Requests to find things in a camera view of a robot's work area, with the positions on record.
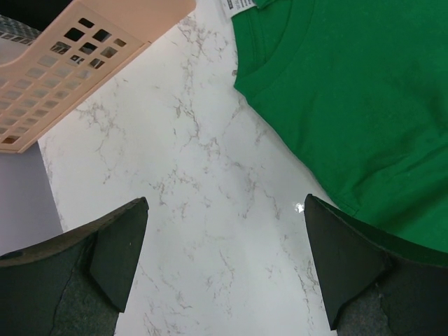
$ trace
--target green shirt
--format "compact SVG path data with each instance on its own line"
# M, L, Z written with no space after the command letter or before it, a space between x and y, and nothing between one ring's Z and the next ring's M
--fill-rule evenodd
M448 0L258 0L235 87L338 207L448 252Z

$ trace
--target clothing tag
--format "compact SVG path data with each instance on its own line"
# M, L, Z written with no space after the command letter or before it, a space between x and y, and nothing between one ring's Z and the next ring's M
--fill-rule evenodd
M231 19L236 14L257 6L253 0L220 0L224 6L225 16Z

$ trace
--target white marble surface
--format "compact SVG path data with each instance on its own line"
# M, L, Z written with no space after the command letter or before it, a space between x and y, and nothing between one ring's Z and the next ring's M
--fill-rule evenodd
M326 196L232 87L221 11L198 0L39 141L63 228L147 197L117 335L335 335L302 213Z

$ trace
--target gray wall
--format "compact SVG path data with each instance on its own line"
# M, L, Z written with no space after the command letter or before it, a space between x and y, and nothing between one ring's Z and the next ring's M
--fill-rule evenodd
M0 256L61 233L39 145L0 153Z

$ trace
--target peach laundry basket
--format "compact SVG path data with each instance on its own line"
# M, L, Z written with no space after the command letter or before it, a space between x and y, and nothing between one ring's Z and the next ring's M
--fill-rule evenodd
M194 7L195 0L73 0L0 66L0 152L24 152Z

